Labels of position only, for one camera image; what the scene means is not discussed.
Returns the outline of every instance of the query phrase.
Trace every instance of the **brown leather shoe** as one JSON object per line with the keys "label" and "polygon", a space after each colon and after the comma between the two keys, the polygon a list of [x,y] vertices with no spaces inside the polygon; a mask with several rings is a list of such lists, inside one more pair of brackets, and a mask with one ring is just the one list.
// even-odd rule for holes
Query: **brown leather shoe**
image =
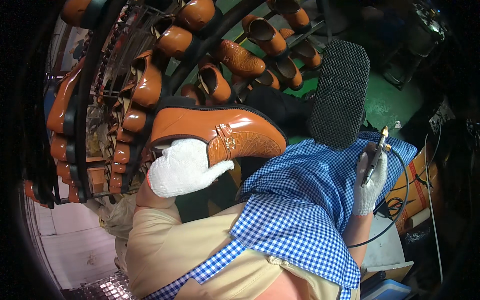
{"label": "brown leather shoe", "polygon": [[121,173],[112,172],[110,175],[110,181],[108,183],[108,190],[114,194],[121,193],[121,186],[123,184],[123,178]]}
{"label": "brown leather shoe", "polygon": [[265,72],[265,63],[239,44],[224,39],[215,51],[215,58],[235,75],[257,78]]}
{"label": "brown leather shoe", "polygon": [[127,164],[130,160],[130,146],[126,143],[117,142],[115,145],[115,153],[113,154],[113,162],[119,164]]}
{"label": "brown leather shoe", "polygon": [[215,32],[223,14],[212,0],[190,0],[177,13],[180,24],[202,38]]}
{"label": "brown leather shoe", "polygon": [[245,34],[267,55],[281,60],[288,56],[289,49],[281,34],[264,18],[247,15],[241,21]]}
{"label": "brown leather shoe", "polygon": [[68,0],[63,6],[61,19],[73,27],[94,30],[98,19],[108,5],[107,0]]}
{"label": "brown leather shoe", "polygon": [[155,46],[169,57],[189,59],[200,46],[200,40],[190,31],[173,25],[173,21],[172,15],[166,15],[152,25],[152,34],[157,38]]}
{"label": "brown leather shoe", "polygon": [[67,111],[70,97],[72,96],[73,89],[80,78],[80,72],[84,66],[85,58],[78,61],[77,65],[70,72],[70,75],[62,80],[55,101],[53,101],[50,113],[48,113],[47,128],[63,133],[63,123],[65,121],[65,113]]}
{"label": "brown leather shoe", "polygon": [[[294,34],[293,30],[282,28],[280,29],[280,34],[283,38],[287,39]],[[291,57],[297,57],[303,61],[303,63],[310,69],[315,69],[320,66],[322,62],[322,58],[318,53],[317,49],[315,49],[309,42],[306,40],[301,41],[291,50],[292,55]]]}
{"label": "brown leather shoe", "polygon": [[270,72],[270,70],[267,70],[267,72],[263,73],[262,76],[256,78],[254,82],[272,87],[277,90],[280,89],[280,82],[278,81],[278,78],[272,72]]}
{"label": "brown leather shoe", "polygon": [[164,88],[162,72],[152,64],[152,51],[146,51],[135,58],[131,71],[137,82],[132,90],[131,100],[143,107],[151,108],[158,102]]}
{"label": "brown leather shoe", "polygon": [[65,179],[71,179],[70,163],[59,160],[57,162],[57,175]]}
{"label": "brown leather shoe", "polygon": [[290,89],[294,91],[301,90],[303,87],[303,79],[300,70],[290,57],[286,60],[278,61],[276,63],[276,69],[285,78],[285,83]]}
{"label": "brown leather shoe", "polygon": [[119,163],[112,163],[112,172],[125,173],[126,169],[127,169],[127,165],[119,164]]}
{"label": "brown leather shoe", "polygon": [[[169,144],[174,139],[196,138],[208,144],[209,166],[241,156],[274,157],[287,147],[283,132],[251,107],[201,107],[187,104],[185,98],[170,98],[155,118],[149,147]],[[170,105],[182,102],[183,105]]]}
{"label": "brown leather shoe", "polygon": [[205,94],[194,84],[186,84],[182,86],[180,95],[195,99],[195,105],[205,105]]}
{"label": "brown leather shoe", "polygon": [[128,131],[139,133],[144,128],[146,120],[147,114],[131,101],[121,126]]}
{"label": "brown leather shoe", "polygon": [[50,154],[58,160],[67,161],[67,138],[60,133],[53,134]]}
{"label": "brown leather shoe", "polygon": [[198,71],[198,80],[202,83],[213,104],[233,103],[235,101],[235,92],[213,64],[207,63]]}
{"label": "brown leather shoe", "polygon": [[297,34],[304,34],[312,28],[307,13],[295,0],[268,0],[268,2],[268,6],[281,14]]}

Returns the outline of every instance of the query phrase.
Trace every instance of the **hand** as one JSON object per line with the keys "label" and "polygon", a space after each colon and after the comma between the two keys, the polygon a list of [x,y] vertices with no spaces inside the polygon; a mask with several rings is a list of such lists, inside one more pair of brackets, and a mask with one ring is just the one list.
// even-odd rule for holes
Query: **hand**
{"label": "hand", "polygon": [[352,209],[352,214],[356,216],[366,216],[374,210],[375,201],[387,180],[387,155],[382,152],[372,177],[365,187],[361,187],[365,171],[372,162],[375,147],[376,143],[368,143],[360,154],[357,163],[357,179],[353,185]]}
{"label": "hand", "polygon": [[164,198],[185,195],[206,188],[225,171],[233,169],[231,160],[208,168],[206,148],[206,143],[197,139],[173,141],[148,171],[152,191]]}

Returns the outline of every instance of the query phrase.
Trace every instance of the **spray gun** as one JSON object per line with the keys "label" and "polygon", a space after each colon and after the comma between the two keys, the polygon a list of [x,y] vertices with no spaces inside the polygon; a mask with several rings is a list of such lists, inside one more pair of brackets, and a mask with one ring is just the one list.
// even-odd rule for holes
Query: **spray gun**
{"label": "spray gun", "polygon": [[365,185],[370,181],[370,178],[372,177],[372,174],[377,167],[378,159],[380,158],[380,154],[382,153],[382,151],[390,151],[390,149],[392,149],[392,147],[386,143],[387,137],[388,127],[385,126],[382,128],[382,131],[380,131],[380,140],[378,141],[377,147],[375,148],[375,155],[373,156],[372,163],[365,171],[365,176],[363,176],[361,187],[365,187]]}

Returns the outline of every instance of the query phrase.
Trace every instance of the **cable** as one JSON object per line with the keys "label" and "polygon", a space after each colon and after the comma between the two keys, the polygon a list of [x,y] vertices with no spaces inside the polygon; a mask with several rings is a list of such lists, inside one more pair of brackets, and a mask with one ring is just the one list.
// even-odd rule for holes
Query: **cable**
{"label": "cable", "polygon": [[427,136],[425,136],[425,170],[427,172],[427,190],[428,190],[428,201],[430,202],[430,210],[432,211],[432,222],[433,222],[433,231],[435,233],[435,242],[437,244],[437,254],[438,254],[438,266],[440,267],[440,284],[444,282],[444,273],[442,270],[442,260],[440,259],[440,248],[438,247],[438,236],[437,236],[437,226],[435,225],[435,214],[433,213],[432,205],[432,196],[430,195],[430,183],[429,183],[429,174],[427,166]]}
{"label": "cable", "polygon": [[[440,123],[440,128],[439,128],[439,131],[438,131],[437,146],[435,147],[435,151],[433,152],[432,159],[431,159],[430,162],[428,163],[427,167],[425,167],[425,169],[427,169],[427,168],[430,166],[430,164],[433,162],[433,159],[435,158],[435,155],[437,154],[438,145],[440,144],[440,138],[441,138],[441,137],[442,137],[442,124]],[[422,174],[423,174],[424,172],[425,172],[425,170],[423,170],[422,173],[420,173],[417,178],[415,178],[414,180],[412,180],[412,181],[409,183],[409,185],[411,185],[412,183],[414,183],[415,180],[418,180],[418,178],[419,178],[420,176],[422,176]],[[399,188],[396,188],[396,189],[391,189],[390,191],[398,191],[398,190],[403,189],[403,188],[406,187],[406,186],[407,186],[407,185],[404,185],[404,186],[399,187]]]}
{"label": "cable", "polygon": [[[405,178],[407,179],[406,182],[408,182],[407,165],[405,164],[405,162],[403,161],[402,157],[400,157],[400,154],[398,154],[397,151],[395,151],[394,149],[392,149],[392,153],[393,153],[393,154],[400,160],[400,162],[402,163],[403,169],[405,170]],[[396,218],[387,226],[387,228],[385,228],[382,232],[380,232],[378,235],[374,236],[373,238],[369,239],[368,241],[365,241],[365,242],[363,242],[363,243],[356,244],[356,245],[347,246],[347,248],[360,247],[360,246],[366,245],[366,244],[368,244],[368,243],[376,240],[377,238],[381,237],[384,233],[386,233],[386,232],[393,226],[393,224],[395,224],[395,222],[398,221],[398,219],[400,219],[400,216],[402,215],[403,210],[405,209],[405,206],[407,205],[406,199],[408,199],[408,190],[410,189],[410,187],[409,187],[408,185],[407,185],[406,187],[407,187],[407,189],[406,189],[406,192],[405,192],[405,201],[402,201],[402,205],[400,206],[400,210],[398,211],[398,214],[396,215]]]}

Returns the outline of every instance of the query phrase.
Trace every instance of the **shoe heel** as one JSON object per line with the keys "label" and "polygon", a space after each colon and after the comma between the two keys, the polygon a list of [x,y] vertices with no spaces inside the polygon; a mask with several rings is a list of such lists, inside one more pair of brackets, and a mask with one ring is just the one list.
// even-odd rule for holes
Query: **shoe heel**
{"label": "shoe heel", "polygon": [[215,14],[213,15],[212,19],[208,21],[205,26],[197,32],[199,38],[207,39],[209,36],[211,36],[215,32],[215,29],[218,28],[220,23],[222,23],[222,20],[223,13],[218,7],[215,6]]}

